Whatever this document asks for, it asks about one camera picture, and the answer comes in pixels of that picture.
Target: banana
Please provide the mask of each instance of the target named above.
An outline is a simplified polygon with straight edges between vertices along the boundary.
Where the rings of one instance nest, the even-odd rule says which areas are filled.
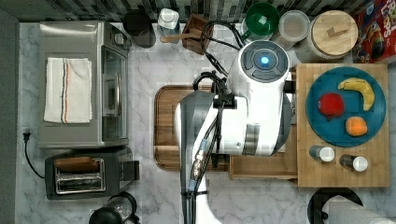
[[[342,81],[340,84],[338,84],[338,90],[342,90],[342,89],[346,91],[360,92],[364,100],[364,104],[363,104],[364,111],[368,111],[373,106],[375,100],[375,94],[373,92],[370,83],[368,83],[366,80],[357,77],[348,78]]]

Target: gray appliance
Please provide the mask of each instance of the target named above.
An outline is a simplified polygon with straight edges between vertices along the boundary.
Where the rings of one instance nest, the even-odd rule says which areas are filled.
[[[40,148],[101,148],[128,144],[128,41],[104,21],[40,23]],[[88,58],[92,62],[92,119],[89,123],[44,121],[46,64],[49,57]]]
[[[66,172],[57,168],[58,159],[90,157],[99,163],[92,172]],[[75,150],[46,158],[46,192],[49,200],[113,196],[140,178],[139,161],[133,161],[128,147]]]

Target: black base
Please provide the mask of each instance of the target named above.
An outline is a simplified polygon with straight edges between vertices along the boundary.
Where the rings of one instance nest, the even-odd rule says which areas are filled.
[[[328,215],[322,212],[323,205],[334,196],[343,196],[344,198],[363,206],[359,196],[353,192],[351,189],[340,188],[340,189],[319,189],[314,195],[312,195],[311,200],[308,204],[308,220],[311,224],[323,224],[323,219],[327,219]]]

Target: red apple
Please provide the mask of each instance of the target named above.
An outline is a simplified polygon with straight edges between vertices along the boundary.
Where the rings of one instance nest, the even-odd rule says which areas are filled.
[[[345,111],[343,97],[333,92],[323,94],[318,101],[318,110],[328,119],[341,116]]]

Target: cereal box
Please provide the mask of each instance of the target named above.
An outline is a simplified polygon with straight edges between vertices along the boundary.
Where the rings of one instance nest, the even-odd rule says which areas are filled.
[[[376,0],[356,18],[359,37],[354,63],[396,61],[396,0]]]

